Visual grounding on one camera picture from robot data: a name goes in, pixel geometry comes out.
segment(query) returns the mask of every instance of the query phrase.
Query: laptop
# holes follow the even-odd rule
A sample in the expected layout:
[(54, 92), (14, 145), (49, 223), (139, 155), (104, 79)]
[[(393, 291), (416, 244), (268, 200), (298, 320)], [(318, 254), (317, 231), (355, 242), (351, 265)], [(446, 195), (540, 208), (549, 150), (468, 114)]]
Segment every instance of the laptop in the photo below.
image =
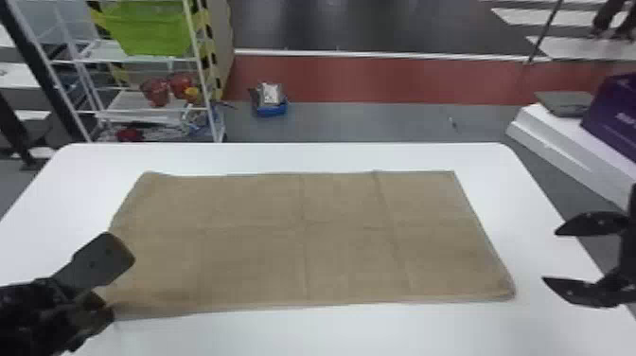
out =
[(536, 92), (535, 96), (550, 113), (559, 117), (582, 117), (594, 99), (588, 92)]

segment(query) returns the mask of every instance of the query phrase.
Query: beige towel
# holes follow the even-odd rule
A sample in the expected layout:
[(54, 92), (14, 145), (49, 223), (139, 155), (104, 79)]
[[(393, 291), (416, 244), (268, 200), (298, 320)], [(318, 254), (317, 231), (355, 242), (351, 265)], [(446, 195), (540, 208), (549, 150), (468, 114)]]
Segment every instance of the beige towel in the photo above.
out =
[(145, 173), (111, 232), (120, 315), (503, 300), (514, 287), (454, 174)]

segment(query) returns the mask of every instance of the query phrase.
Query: green bin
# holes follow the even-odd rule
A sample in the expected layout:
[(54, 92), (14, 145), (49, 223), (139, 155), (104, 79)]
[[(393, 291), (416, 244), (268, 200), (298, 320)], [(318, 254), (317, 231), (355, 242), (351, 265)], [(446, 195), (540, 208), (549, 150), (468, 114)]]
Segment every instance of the green bin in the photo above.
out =
[(184, 56), (191, 46), (182, 2), (120, 1), (91, 11), (128, 55)]

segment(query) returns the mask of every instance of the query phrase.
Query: robotic arm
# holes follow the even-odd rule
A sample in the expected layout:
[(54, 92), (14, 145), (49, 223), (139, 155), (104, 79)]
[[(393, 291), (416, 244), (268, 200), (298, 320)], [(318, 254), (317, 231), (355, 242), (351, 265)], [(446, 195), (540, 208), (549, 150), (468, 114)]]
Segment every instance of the robotic arm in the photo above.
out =
[(112, 283), (133, 264), (124, 243), (104, 233), (53, 276), (0, 287), (2, 354), (58, 356), (77, 350), (114, 321), (113, 311), (92, 290)]
[(589, 212), (565, 222), (558, 236), (598, 237), (617, 234), (621, 238), (618, 266), (597, 282), (544, 277), (543, 281), (569, 303), (614, 308), (636, 302), (636, 185), (631, 189), (627, 214)]

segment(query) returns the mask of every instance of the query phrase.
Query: white table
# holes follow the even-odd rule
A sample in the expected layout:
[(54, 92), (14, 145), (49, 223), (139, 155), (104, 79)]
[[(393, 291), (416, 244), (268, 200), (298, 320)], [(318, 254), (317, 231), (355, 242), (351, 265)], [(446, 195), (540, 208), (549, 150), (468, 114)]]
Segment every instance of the white table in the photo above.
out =
[(91, 356), (620, 355), (634, 352), (625, 307), (571, 306), (541, 276), (600, 272), (555, 209), (499, 144), (143, 144), (61, 150), (0, 222), (0, 284), (47, 276), (106, 229), (145, 170), (202, 175), (277, 171), (454, 170), (518, 289), (513, 301), (238, 311), (117, 322)]

